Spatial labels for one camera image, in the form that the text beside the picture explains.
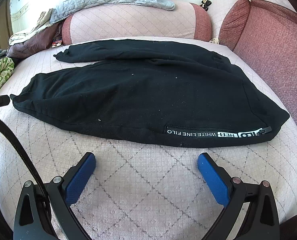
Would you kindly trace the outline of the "dark maroon garment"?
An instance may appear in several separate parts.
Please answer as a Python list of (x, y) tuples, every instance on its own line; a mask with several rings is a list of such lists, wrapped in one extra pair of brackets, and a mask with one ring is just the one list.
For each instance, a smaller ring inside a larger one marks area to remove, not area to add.
[(7, 57), (15, 59), (25, 59), (42, 50), (48, 49), (53, 39), (61, 34), (63, 22), (58, 22), (42, 30), (25, 42), (12, 45), (7, 50)]

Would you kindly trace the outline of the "red patterned small item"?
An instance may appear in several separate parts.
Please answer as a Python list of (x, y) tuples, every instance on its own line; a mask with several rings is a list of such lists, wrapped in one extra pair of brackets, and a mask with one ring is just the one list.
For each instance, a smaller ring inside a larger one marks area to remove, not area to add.
[(56, 37), (56, 38), (53, 39), (53, 42), (52, 42), (51, 47), (52, 47), (52, 48), (59, 47), (59, 46), (62, 45), (62, 42), (63, 42), (63, 41), (62, 41), (62, 37), (61, 37), (61, 36)]

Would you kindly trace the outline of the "pink quilted bolster pillow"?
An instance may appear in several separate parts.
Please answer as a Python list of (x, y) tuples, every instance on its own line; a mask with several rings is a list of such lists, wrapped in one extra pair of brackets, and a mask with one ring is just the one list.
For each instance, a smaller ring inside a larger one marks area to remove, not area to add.
[(106, 4), (82, 9), (63, 23), (64, 45), (116, 37), (156, 36), (210, 41), (212, 26), (200, 6), (183, 1), (175, 9)]

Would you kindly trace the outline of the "red upholstered headboard cushion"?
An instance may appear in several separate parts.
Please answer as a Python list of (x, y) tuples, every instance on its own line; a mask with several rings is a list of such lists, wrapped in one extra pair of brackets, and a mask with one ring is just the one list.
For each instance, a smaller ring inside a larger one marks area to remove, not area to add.
[(216, 0), (213, 35), (275, 92), (297, 124), (297, 12), (289, 0)]

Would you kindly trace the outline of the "black sweatpants white lettering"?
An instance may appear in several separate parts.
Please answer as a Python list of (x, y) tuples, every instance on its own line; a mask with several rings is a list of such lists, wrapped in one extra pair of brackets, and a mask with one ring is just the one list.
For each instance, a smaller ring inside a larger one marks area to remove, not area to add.
[(106, 40), (56, 55), (83, 63), (35, 75), (15, 109), (95, 137), (174, 147), (272, 140), (289, 114), (227, 57), (192, 44)]

